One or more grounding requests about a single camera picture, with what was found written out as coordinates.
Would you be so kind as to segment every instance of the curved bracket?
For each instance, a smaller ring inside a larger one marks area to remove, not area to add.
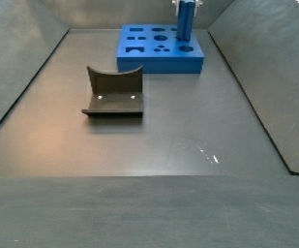
[[[87,115],[142,114],[143,104],[143,67],[126,72],[109,74],[87,67],[93,86],[93,99]]]

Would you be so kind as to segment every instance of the bolt hole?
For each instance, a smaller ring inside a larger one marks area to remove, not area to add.
[[[163,41],[167,40],[167,36],[165,36],[165,35],[157,35],[157,36],[154,37],[154,39],[155,39],[157,41],[163,42]]]
[[[163,31],[165,31],[165,28],[155,27],[155,28],[153,28],[151,30],[155,31],[155,32],[163,32]]]
[[[133,32],[142,32],[142,31],[145,31],[145,29],[141,28],[141,27],[133,27],[133,28],[130,28],[130,31],[133,31]]]
[[[190,52],[190,51],[194,50],[194,48],[193,48],[193,46],[181,46],[181,47],[179,47],[179,50],[181,50],[181,51],[185,51],[185,52]]]

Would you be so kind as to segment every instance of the metal surface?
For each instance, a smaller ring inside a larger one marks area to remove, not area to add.
[[[210,33],[286,163],[299,172],[299,4],[237,0]]]
[[[299,248],[299,178],[0,178],[18,247]]]
[[[73,28],[121,28],[122,24],[177,24],[170,0],[41,0]],[[207,0],[194,28],[207,28],[234,0]]]
[[[66,31],[41,2],[0,0],[0,119]]]
[[[0,175],[287,174],[219,50],[195,35],[203,73],[145,75],[145,116],[93,119],[83,70],[117,71],[119,30],[71,30],[0,126]]]
[[[107,74],[87,67],[93,86],[93,100],[87,115],[98,114],[143,114],[143,68]]]

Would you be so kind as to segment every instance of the hole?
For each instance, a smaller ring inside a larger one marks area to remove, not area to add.
[[[153,28],[151,30],[155,31],[155,32],[163,32],[163,31],[165,31],[165,28],[155,27],[155,28]]]
[[[138,50],[139,52],[145,52],[145,48],[143,47],[127,47],[126,48],[126,52],[130,52],[130,51],[133,51],[133,50]]]
[[[133,27],[133,28],[130,28],[130,31],[142,32],[142,31],[145,31],[145,29],[142,27]]]
[[[185,52],[190,52],[194,50],[193,46],[179,46],[179,50]]]
[[[166,40],[167,40],[167,36],[165,36],[165,35],[157,35],[157,36],[154,37],[154,39],[155,39],[157,41],[166,41]]]

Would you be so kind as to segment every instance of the gray floor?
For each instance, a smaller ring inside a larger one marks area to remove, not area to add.
[[[0,126],[0,176],[287,175],[206,31],[201,75],[146,75],[143,118],[94,118],[86,67],[115,72],[118,30],[71,30]]]
[[[0,178],[0,248],[299,248],[299,178]]]
[[[143,120],[89,119],[118,31],[70,32],[0,126],[0,248],[299,247],[299,177],[197,35],[203,74],[146,75]],[[163,174],[201,176],[133,176]]]

